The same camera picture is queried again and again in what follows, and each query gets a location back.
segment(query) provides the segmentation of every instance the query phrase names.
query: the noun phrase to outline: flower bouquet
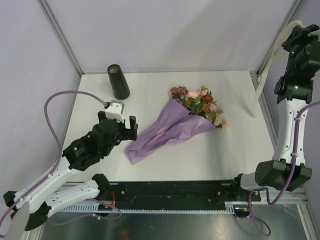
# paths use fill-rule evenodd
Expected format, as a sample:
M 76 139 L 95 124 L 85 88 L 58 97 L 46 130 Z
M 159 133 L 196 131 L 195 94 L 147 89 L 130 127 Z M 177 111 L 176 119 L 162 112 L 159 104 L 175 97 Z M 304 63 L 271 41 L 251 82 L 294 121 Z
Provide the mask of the flower bouquet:
M 189 92 L 185 86 L 170 89 L 172 99 L 158 119 L 139 134 L 125 150 L 132 164 L 136 164 L 165 144 L 184 142 L 195 135 L 215 128 L 226 130 L 222 109 L 205 86 L 199 92 Z

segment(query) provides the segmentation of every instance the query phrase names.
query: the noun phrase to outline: purple wrapping paper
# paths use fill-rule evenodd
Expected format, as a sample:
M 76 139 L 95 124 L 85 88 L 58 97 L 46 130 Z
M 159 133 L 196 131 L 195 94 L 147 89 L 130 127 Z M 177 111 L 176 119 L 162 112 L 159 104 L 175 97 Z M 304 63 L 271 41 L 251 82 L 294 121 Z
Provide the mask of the purple wrapping paper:
M 216 128 L 204 117 L 189 113 L 189 110 L 171 98 L 155 123 L 140 133 L 137 140 L 124 151 L 131 163 L 138 163 L 165 144 L 184 142 Z

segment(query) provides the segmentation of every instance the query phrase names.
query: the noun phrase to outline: white cable sleeve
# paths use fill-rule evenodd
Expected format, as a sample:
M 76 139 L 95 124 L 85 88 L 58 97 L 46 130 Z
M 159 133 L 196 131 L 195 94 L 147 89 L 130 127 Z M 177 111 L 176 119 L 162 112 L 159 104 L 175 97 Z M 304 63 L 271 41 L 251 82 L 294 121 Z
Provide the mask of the white cable sleeve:
M 256 116 L 256 106 L 259 103 L 259 97 L 262 94 L 262 91 L 263 91 L 264 86 L 266 84 L 268 72 L 269 72 L 271 65 L 275 62 L 283 60 L 288 55 L 288 52 L 286 52 L 284 49 L 280 49 L 279 50 L 280 52 L 278 55 L 275 55 L 275 52 L 281 47 L 282 43 L 288 39 L 288 37 L 292 33 L 292 30 L 296 26 L 300 26 L 302 28 L 305 27 L 305 25 L 299 20 L 292 21 L 283 29 L 282 32 L 280 32 L 280 34 L 278 35 L 278 37 L 275 40 L 272 54 L 271 54 L 265 68 L 263 69 L 263 71 L 260 75 L 260 83 L 259 83 L 259 86 L 256 89 L 255 95 L 253 97 L 251 111 L 254 116 Z

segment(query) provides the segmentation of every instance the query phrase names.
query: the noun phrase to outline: black vase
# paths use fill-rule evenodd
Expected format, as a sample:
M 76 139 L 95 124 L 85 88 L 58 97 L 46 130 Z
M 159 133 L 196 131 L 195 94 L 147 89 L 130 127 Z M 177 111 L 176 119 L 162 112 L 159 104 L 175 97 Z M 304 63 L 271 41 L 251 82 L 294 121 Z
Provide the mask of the black vase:
M 121 67 L 117 64 L 112 64 L 107 71 L 114 97 L 119 100 L 129 97 L 130 89 Z

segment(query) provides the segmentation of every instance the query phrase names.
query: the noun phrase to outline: gray wall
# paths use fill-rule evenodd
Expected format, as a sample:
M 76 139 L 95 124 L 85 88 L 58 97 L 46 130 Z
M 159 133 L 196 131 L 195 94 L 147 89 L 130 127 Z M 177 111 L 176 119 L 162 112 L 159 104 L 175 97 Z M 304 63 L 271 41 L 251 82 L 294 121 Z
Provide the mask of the gray wall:
M 44 103 L 75 90 L 80 77 L 36 0 L 0 1 L 0 196 L 39 177 L 57 155 Z M 52 101 L 49 116 L 62 136 L 73 96 Z M 7 207 L 0 199 L 0 215 Z M 9 219 L 1 228 L 6 232 Z
M 320 26 L 320 1 L 307 0 L 302 9 L 298 13 L 296 19 L 301 20 L 305 26 L 316 24 Z M 285 72 L 287 59 L 275 63 L 271 66 L 265 86 L 268 98 L 271 103 L 273 113 L 277 125 L 279 124 L 277 97 L 274 94 L 276 82 Z M 316 74 L 314 79 L 313 98 L 312 102 L 320 101 L 320 72 Z M 304 133 L 304 157 L 306 166 L 312 168 L 312 178 L 305 184 L 307 194 L 310 198 L 312 209 L 320 226 L 320 156 L 319 156 L 319 142 L 320 142 L 320 107 L 311 108 L 305 124 Z
M 48 0 L 85 73 L 257 70 L 294 0 Z

